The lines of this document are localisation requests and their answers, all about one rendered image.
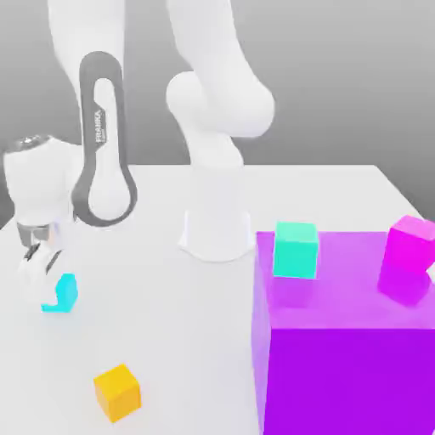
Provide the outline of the small magenta cube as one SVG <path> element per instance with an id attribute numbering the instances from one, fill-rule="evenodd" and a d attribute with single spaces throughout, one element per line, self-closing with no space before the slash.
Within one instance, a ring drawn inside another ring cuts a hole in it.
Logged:
<path id="1" fill-rule="evenodd" d="M 405 307 L 415 306 L 429 290 L 427 270 L 434 263 L 435 223 L 403 216 L 388 231 L 378 291 Z"/>

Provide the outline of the small yellow cube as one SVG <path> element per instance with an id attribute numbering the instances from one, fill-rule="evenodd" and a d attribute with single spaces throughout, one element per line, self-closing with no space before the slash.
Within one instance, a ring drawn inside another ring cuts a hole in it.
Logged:
<path id="1" fill-rule="evenodd" d="M 140 385 L 125 364 L 95 377 L 93 384 L 99 406 L 112 423 L 142 406 Z"/>

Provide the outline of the large purple box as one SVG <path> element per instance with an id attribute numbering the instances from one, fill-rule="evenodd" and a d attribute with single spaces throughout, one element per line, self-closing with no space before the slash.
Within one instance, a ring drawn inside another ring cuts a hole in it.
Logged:
<path id="1" fill-rule="evenodd" d="M 313 280 L 257 234 L 251 355 L 260 435 L 435 435 L 435 284 L 382 265 L 383 232 L 323 232 Z"/>

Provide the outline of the small teal cube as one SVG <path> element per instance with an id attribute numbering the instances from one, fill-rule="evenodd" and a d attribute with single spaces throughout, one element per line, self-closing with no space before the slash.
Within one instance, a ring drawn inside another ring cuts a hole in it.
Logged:
<path id="1" fill-rule="evenodd" d="M 273 273 L 277 277 L 315 279 L 319 234 L 313 223 L 277 222 Z"/>

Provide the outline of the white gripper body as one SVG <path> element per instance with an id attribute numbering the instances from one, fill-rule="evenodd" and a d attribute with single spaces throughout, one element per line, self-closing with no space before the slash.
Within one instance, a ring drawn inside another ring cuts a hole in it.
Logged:
<path id="1" fill-rule="evenodd" d="M 31 245 L 20 261 L 18 281 L 29 303 L 57 303 L 56 285 L 61 276 L 57 263 L 62 251 L 49 245 Z"/>

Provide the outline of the small cyan cube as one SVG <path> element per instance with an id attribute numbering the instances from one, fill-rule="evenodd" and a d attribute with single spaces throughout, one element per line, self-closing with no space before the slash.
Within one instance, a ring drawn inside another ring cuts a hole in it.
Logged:
<path id="1" fill-rule="evenodd" d="M 62 274 L 55 286 L 57 303 L 55 305 L 42 304 L 43 313 L 69 313 L 78 297 L 76 276 L 74 274 Z"/>

